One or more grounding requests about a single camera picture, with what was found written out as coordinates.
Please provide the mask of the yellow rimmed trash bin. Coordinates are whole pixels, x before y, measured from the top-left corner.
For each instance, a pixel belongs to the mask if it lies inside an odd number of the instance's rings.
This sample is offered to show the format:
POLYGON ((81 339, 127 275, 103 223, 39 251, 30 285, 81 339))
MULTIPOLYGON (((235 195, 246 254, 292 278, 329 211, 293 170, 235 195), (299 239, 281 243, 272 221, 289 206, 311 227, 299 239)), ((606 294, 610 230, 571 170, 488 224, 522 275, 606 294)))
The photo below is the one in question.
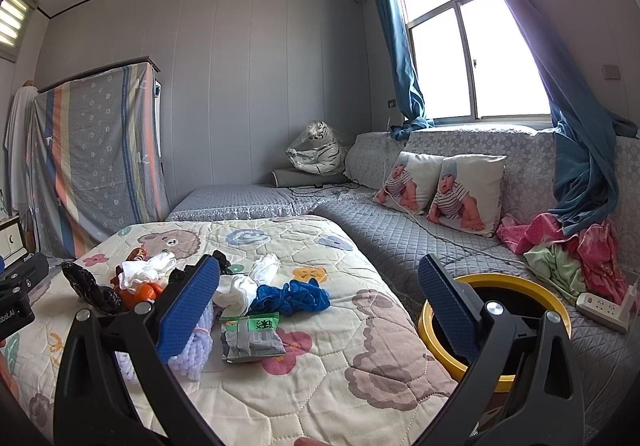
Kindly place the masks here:
MULTIPOLYGON (((427 297, 431 288, 435 287, 437 290, 446 287, 447 280, 457 280, 461 287, 464 285, 472 288, 483 303, 499 302, 512 315, 522 317, 534 330, 537 330, 538 320, 544 316, 544 313, 555 311, 563 322, 567 336, 569 338, 572 336, 572 323, 566 307, 550 290, 534 281, 506 273, 473 273, 473 275, 454 278, 446 271, 428 263, 421 265, 418 278, 420 288, 426 297, 418 320, 419 336, 428 350, 456 381, 462 379, 469 362, 464 356, 456 355, 454 352, 445 332, 440 328, 434 308, 427 297)), ((514 356, 515 353, 512 353, 506 361, 502 376, 498 380, 496 393, 499 395, 506 395, 512 388, 515 371, 518 368, 518 359, 514 356)))

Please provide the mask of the right baby print pillow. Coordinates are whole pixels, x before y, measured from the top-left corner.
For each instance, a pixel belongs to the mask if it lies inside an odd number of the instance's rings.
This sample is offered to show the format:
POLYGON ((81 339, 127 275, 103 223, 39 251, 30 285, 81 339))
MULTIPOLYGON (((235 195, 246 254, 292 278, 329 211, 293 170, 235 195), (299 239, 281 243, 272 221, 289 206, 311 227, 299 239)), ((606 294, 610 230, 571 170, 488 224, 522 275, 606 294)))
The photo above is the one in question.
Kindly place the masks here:
POLYGON ((426 217, 434 224, 491 237, 501 211, 505 155, 459 154, 442 162, 426 217))

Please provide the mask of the left baby print pillow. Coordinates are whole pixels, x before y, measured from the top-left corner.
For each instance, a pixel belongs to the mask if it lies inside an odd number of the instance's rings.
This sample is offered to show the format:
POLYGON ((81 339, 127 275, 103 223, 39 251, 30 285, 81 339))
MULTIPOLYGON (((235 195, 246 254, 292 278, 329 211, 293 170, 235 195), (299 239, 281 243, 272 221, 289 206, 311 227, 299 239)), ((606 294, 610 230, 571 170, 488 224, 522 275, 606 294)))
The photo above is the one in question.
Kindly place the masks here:
POLYGON ((434 197, 444 160, 441 155, 401 151, 373 201, 398 211, 422 212, 434 197))

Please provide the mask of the green snack wrapper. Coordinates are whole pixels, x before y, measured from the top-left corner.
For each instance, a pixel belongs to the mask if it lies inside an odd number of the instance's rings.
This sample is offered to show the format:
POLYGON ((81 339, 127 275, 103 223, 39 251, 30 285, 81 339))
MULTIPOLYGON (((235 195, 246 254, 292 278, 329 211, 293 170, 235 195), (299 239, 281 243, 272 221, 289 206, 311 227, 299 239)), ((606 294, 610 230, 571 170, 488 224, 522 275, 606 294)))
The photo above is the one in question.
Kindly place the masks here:
POLYGON ((284 356, 279 322, 278 313, 222 318, 222 359, 230 364, 242 364, 284 356))

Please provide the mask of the lavender foam net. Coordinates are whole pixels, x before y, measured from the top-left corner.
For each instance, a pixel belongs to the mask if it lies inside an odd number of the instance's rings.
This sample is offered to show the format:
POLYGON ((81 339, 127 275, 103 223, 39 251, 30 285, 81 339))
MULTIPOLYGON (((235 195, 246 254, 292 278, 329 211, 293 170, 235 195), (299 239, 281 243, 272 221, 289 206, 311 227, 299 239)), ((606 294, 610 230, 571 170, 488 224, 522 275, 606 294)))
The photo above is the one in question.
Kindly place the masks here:
POLYGON ((201 379, 203 368, 213 349, 213 338, 210 334, 214 324, 214 304, 209 301, 201 314, 198 323, 192 331, 183 351, 177 356, 169 358, 168 366, 179 376, 190 381, 201 379))

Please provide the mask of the black plastic bag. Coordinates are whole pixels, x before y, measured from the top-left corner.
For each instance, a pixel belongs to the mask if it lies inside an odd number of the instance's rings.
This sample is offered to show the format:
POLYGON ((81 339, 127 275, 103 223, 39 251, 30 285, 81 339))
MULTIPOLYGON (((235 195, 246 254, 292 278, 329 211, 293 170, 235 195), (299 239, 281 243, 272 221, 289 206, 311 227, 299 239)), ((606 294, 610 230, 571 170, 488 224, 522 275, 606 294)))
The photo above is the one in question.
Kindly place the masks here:
POLYGON ((219 265, 219 270, 221 275, 231 275, 232 274, 232 264, 229 262, 228 258, 224 253, 218 250, 213 251, 213 258, 216 259, 219 265))
POLYGON ((63 262, 61 269, 81 301, 91 305, 101 314, 115 316, 124 310, 122 299, 112 287, 96 282, 93 274, 74 262, 63 262))

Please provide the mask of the pink and green blanket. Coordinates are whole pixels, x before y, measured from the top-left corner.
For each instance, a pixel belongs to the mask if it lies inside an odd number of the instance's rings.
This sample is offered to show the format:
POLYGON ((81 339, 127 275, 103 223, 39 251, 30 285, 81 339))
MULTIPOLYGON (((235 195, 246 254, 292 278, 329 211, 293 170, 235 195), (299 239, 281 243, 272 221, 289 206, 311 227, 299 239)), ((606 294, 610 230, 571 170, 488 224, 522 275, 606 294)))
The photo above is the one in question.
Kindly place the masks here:
POLYGON ((567 236, 556 217, 537 215, 528 224, 502 219, 497 236, 525 259, 537 279, 551 285, 574 305, 582 293, 620 304, 628 281, 618 265, 618 241, 612 221, 595 223, 567 236))

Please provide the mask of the orange peel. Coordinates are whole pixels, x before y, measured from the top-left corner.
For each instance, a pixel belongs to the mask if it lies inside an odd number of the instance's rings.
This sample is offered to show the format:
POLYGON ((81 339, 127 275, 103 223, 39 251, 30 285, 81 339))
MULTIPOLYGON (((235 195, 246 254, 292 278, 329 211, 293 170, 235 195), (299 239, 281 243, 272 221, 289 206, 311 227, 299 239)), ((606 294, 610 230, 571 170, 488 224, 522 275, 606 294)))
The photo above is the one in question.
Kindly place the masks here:
POLYGON ((164 288, 156 282, 143 282, 134 289, 134 292, 121 288, 116 289, 116 293, 122 300, 122 306, 126 310, 134 309, 141 302, 154 303, 163 291, 164 288))

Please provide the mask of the white drawer cabinet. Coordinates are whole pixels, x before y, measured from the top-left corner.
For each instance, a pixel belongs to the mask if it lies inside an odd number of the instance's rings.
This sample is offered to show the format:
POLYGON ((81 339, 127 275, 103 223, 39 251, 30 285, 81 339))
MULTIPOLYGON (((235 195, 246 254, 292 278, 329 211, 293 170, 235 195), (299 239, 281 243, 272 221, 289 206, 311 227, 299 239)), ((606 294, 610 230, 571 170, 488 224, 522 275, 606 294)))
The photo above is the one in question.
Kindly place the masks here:
POLYGON ((6 268, 28 255, 18 215, 2 219, 0 223, 0 255, 6 268))

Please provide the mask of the window with metal frame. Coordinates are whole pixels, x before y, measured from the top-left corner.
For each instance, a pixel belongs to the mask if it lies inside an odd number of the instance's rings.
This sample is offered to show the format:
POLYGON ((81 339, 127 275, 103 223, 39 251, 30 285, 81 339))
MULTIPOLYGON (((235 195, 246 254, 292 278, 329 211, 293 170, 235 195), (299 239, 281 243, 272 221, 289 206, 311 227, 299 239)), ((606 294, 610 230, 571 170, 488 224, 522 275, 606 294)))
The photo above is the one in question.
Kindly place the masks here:
POLYGON ((399 0, 428 117, 437 124, 550 120, 532 53, 504 0, 399 0))

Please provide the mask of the pink face mask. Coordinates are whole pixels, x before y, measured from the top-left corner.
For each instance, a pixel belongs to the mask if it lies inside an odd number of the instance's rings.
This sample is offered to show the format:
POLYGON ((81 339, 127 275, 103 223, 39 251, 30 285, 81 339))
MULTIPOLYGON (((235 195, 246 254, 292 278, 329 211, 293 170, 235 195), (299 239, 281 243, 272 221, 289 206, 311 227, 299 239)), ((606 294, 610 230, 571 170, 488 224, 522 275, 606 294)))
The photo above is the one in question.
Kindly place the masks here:
POLYGON ((120 264, 122 271, 117 274, 118 285, 122 290, 131 293, 137 291, 144 283, 157 283, 165 287, 168 277, 177 265, 175 254, 160 252, 146 261, 126 261, 120 264))

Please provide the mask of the baby print pillow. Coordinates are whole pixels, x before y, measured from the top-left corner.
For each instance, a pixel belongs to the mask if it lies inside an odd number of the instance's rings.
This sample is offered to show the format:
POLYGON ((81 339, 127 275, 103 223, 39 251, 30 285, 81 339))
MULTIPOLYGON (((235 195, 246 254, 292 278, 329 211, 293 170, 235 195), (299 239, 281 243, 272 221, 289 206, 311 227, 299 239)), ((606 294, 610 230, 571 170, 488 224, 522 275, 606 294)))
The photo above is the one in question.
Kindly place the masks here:
POLYGON ((422 212, 434 197, 444 160, 441 155, 401 151, 373 201, 398 211, 422 212))
POLYGON ((442 162, 426 217, 434 224, 491 237, 501 211, 505 155, 459 154, 442 162))

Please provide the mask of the orange snack wrapper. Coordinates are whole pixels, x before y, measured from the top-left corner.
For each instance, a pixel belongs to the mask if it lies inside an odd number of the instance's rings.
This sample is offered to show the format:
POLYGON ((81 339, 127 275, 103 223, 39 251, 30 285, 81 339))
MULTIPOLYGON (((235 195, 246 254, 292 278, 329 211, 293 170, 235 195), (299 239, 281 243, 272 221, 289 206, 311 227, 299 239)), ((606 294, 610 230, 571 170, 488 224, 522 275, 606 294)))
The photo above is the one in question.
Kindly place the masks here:
POLYGON ((145 248, 135 247, 127 256, 126 261, 127 262, 146 261, 147 259, 148 259, 148 253, 146 253, 145 248))

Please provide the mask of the white tiger plush toy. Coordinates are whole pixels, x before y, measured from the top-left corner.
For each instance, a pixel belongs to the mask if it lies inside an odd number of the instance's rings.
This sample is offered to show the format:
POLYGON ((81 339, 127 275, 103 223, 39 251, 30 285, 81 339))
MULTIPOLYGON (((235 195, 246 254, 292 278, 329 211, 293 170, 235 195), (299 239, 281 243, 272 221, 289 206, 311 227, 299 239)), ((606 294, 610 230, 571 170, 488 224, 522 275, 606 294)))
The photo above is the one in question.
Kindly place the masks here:
POLYGON ((326 122, 312 121, 285 153, 298 171, 328 176, 344 172, 347 147, 326 122))

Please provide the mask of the striped sheet covered cabinet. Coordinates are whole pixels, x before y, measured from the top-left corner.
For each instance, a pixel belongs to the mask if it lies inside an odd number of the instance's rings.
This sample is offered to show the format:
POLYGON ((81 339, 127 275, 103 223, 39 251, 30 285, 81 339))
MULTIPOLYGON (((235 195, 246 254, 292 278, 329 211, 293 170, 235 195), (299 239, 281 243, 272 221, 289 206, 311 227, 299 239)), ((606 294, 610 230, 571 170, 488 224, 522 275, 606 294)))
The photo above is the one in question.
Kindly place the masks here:
POLYGON ((120 229, 168 215, 157 72, 139 58, 38 92, 26 184, 39 252, 78 258, 120 229))

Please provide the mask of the white charger plug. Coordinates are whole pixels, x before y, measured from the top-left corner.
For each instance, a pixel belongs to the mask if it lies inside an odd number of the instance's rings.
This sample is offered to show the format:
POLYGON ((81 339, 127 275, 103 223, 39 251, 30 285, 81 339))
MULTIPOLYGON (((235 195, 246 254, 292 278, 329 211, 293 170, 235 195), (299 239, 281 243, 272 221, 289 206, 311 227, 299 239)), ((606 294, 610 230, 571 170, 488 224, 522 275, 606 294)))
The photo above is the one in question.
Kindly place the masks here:
POLYGON ((634 310, 634 303, 638 295, 637 284, 631 284, 628 288, 623 303, 620 304, 620 321, 628 323, 631 312, 634 310))

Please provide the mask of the white power strip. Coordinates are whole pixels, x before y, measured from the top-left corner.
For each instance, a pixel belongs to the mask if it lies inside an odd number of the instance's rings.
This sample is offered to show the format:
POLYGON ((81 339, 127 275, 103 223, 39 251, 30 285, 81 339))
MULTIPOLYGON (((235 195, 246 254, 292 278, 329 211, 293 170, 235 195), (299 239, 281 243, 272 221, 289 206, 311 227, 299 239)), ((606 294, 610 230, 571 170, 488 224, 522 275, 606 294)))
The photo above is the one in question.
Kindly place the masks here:
POLYGON ((620 321, 620 305, 603 299, 591 293, 584 292, 578 296, 576 309, 580 314, 605 325, 616 332, 625 334, 629 328, 629 322, 620 321))

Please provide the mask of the cartoon patterned quilt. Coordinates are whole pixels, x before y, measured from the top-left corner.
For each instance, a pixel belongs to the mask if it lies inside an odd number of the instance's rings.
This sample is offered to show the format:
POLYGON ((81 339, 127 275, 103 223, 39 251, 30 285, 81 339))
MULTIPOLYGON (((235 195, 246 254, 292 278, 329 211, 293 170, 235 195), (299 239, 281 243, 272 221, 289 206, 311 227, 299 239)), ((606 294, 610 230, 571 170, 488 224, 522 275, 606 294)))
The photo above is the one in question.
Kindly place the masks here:
POLYGON ((138 247, 149 255, 169 251, 178 267, 218 251, 242 275, 274 255, 275 285, 312 279, 329 294, 321 313, 280 320, 283 356, 233 365, 214 348, 198 380, 180 379, 229 445, 289 445, 301 436, 332 445, 407 445, 454 392, 454 379, 405 307, 333 221, 306 215, 133 225, 79 264, 104 284, 138 247))

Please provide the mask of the small blinds window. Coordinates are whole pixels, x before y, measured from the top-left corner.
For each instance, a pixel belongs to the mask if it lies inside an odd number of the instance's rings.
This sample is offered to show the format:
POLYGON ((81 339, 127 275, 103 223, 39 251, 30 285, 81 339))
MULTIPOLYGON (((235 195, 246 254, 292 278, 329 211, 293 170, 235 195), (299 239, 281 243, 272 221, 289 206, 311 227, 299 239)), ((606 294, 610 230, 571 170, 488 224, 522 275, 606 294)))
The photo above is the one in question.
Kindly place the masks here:
POLYGON ((26 28, 36 10, 34 0, 2 0, 0 8, 1 58, 17 62, 26 28))

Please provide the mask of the grey bolster pillow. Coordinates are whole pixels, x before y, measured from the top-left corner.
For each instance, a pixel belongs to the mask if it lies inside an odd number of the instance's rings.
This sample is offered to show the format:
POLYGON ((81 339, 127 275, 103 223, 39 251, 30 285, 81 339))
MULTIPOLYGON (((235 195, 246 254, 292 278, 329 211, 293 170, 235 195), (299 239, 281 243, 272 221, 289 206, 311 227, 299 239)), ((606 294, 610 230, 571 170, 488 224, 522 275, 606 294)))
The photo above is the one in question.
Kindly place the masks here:
POLYGON ((278 188, 323 187, 341 185, 349 182, 343 174, 317 175, 299 169, 275 169, 272 172, 273 184, 278 188))

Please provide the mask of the blue curtain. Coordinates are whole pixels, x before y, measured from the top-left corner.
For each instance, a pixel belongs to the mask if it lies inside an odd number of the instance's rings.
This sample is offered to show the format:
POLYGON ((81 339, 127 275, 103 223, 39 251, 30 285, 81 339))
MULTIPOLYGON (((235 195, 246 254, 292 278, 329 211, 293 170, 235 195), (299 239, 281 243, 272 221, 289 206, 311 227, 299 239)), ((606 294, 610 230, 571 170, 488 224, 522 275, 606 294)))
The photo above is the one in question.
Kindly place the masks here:
POLYGON ((638 127, 602 106, 536 0, 505 1, 548 94, 555 141, 551 213, 564 235, 573 236, 615 211, 617 138, 636 137, 638 127))
POLYGON ((395 99, 404 121, 390 125, 390 137, 408 141, 419 129, 431 128, 434 121, 425 113, 425 100, 414 66, 408 30, 398 0, 374 0, 390 55, 395 99))

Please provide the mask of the blue rubber glove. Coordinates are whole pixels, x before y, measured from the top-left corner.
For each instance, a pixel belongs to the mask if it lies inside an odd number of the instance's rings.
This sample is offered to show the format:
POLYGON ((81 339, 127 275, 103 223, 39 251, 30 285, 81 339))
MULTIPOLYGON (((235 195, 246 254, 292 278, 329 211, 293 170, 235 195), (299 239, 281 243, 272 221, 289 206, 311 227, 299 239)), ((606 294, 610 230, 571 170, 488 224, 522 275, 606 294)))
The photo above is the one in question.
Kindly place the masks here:
POLYGON ((248 314, 261 315, 278 313, 290 317, 299 311, 316 314, 330 306, 330 296, 320 287, 319 282, 292 280, 281 288, 272 285, 260 285, 248 314))

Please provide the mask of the right blue curtain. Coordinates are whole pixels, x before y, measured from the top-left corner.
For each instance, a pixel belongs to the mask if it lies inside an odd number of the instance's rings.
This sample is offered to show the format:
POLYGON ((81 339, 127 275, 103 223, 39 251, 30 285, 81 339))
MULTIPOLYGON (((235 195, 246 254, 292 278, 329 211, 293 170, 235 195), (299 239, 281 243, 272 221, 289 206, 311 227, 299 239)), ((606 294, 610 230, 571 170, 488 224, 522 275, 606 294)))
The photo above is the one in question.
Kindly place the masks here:
POLYGON ((617 138, 636 137, 638 127, 602 106, 536 0, 505 1, 548 94, 555 141, 551 213, 564 235, 573 236, 615 211, 617 138))

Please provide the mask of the white glove bundle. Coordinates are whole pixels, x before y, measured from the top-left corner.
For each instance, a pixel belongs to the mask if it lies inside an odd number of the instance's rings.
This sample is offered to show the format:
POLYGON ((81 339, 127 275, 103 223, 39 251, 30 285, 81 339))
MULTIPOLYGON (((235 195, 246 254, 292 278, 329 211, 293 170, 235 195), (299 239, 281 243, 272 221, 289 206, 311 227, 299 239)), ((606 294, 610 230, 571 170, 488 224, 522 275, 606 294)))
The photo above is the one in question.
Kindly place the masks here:
POLYGON ((277 255, 268 253, 256 259, 248 276, 258 287, 261 285, 271 285, 280 269, 280 259, 277 255))
POLYGON ((213 295, 213 303, 221 309, 221 316, 242 317, 250 310, 257 295, 258 284, 249 276, 222 275, 213 295))

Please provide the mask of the left blue curtain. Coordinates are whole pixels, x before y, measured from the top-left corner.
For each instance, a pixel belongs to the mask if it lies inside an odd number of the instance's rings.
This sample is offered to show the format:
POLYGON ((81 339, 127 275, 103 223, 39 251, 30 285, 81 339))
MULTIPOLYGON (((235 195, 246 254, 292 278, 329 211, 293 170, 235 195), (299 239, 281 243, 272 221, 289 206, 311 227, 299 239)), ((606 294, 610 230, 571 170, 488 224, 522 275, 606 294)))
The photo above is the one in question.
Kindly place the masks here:
POLYGON ((425 113, 425 100, 414 66, 408 30, 398 0, 374 0, 390 55, 395 99, 404 121, 390 125, 390 137, 408 141, 419 129, 431 128, 434 121, 425 113))

